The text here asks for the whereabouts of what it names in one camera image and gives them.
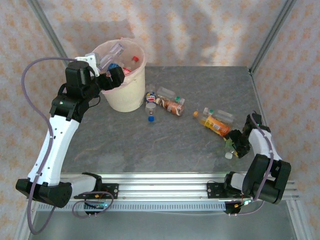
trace patterned wall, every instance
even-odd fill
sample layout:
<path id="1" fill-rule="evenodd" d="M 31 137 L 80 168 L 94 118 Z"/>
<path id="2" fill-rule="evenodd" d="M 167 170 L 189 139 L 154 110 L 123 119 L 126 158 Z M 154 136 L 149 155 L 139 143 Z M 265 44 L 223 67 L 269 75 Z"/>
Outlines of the patterned wall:
<path id="1" fill-rule="evenodd" d="M 135 38 L 150 65 L 250 66 L 285 0 L 39 0 L 69 57 Z"/>
<path id="2" fill-rule="evenodd" d="M 297 1 L 254 76 L 277 149 L 320 239 L 320 1 Z"/>
<path id="3" fill-rule="evenodd" d="M 41 57 L 57 56 L 25 0 L 0 4 L 0 239 L 13 239 L 25 197 L 15 190 L 38 157 L 46 124 L 26 103 L 20 85 L 24 68 Z M 36 105 L 48 113 L 51 100 L 65 81 L 64 65 L 48 61 L 33 66 L 26 88 Z"/>

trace bucket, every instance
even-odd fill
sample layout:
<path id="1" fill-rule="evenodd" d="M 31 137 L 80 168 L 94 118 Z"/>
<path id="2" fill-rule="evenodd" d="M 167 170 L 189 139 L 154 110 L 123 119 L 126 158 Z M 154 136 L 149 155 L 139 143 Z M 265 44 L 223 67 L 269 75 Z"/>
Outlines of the bucket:
<path id="1" fill-rule="evenodd" d="M 130 38 L 106 41 L 94 49 L 93 52 L 103 58 L 116 43 L 120 43 L 124 47 L 124 51 L 120 55 L 124 67 L 132 65 L 133 56 L 138 57 L 139 61 L 135 69 L 131 69 L 131 72 L 125 76 L 121 86 L 112 90 L 102 90 L 101 92 L 114 110 L 127 113 L 138 109 L 143 103 L 147 61 L 143 49 Z"/>

